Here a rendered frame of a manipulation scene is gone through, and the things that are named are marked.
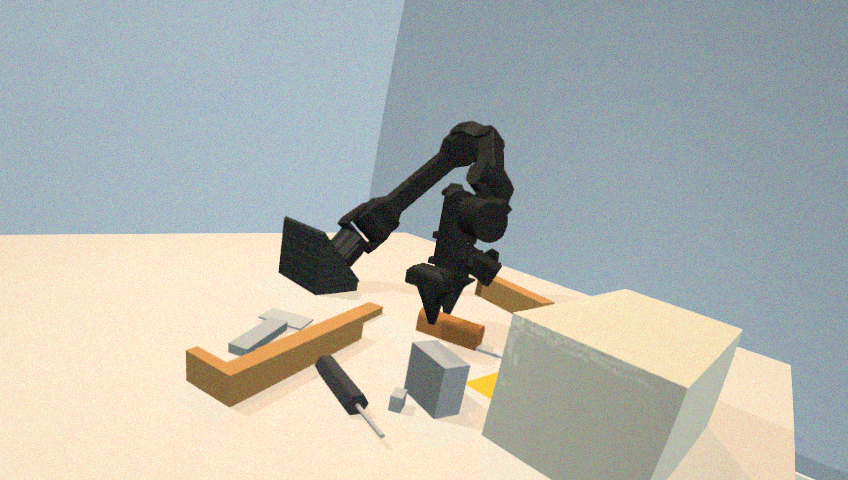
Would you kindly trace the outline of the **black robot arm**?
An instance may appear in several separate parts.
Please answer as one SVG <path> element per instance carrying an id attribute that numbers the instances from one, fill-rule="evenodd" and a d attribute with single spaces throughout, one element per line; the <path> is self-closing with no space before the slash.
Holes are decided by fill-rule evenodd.
<path id="1" fill-rule="evenodd" d="M 388 195 L 369 199 L 342 216 L 341 229 L 331 242 L 352 267 L 363 252 L 370 254 L 398 228 L 401 213 L 453 169 L 469 166 L 466 180 L 476 194 L 463 184 L 451 182 L 441 192 L 444 202 L 440 226 L 463 231 L 483 242 L 499 240 L 506 231 L 514 187 L 504 170 L 505 141 L 492 125 L 461 122 L 444 138 L 440 151 Z M 367 238 L 360 235 L 351 221 Z M 484 253 L 471 242 L 463 246 L 454 272 L 465 270 L 489 286 L 500 269 L 499 253 Z M 459 271 L 458 271 L 459 270 Z"/>

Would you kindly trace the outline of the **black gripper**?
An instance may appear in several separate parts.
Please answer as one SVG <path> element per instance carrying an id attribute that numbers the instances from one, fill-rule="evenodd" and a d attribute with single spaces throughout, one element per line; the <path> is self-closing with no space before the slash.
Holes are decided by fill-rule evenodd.
<path id="1" fill-rule="evenodd" d="M 471 242 L 471 247 L 477 238 L 440 225 L 432 238 L 437 240 L 434 256 L 429 256 L 428 263 L 435 266 L 427 263 L 411 266 L 406 270 L 405 283 L 417 286 L 427 321 L 435 325 L 441 306 L 444 313 L 451 315 L 464 288 L 476 281 L 465 270 L 460 274 L 454 268 L 463 246 Z"/>

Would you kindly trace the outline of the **black-handled tool with grey metal rod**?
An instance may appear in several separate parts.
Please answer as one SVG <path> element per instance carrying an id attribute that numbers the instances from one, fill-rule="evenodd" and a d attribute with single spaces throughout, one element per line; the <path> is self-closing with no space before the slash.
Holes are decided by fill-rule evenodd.
<path id="1" fill-rule="evenodd" d="M 365 411 L 368 405 L 367 398 L 355 383 L 348 377 L 345 370 L 338 364 L 332 355 L 321 356 L 315 367 L 349 415 L 361 414 L 380 439 L 385 437 L 384 433 L 373 422 Z"/>

